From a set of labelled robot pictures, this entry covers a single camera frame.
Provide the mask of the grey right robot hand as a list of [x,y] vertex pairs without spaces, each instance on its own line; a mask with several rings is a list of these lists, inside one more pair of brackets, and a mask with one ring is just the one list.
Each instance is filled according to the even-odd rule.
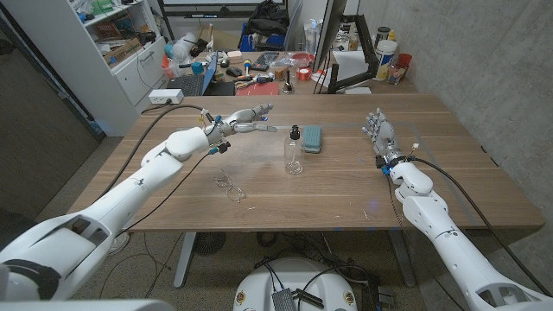
[[365,118],[366,126],[362,131],[371,138],[376,153],[376,167],[391,169],[405,159],[399,148],[392,124],[378,108]]

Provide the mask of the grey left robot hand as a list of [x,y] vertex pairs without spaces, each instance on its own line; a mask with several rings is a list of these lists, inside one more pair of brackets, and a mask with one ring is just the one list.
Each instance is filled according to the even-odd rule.
[[273,104],[259,105],[250,109],[235,111],[233,114],[221,118],[206,129],[209,143],[222,142],[225,137],[237,133],[247,133],[252,131],[276,132],[275,126],[260,124],[266,121],[264,116],[273,108]]

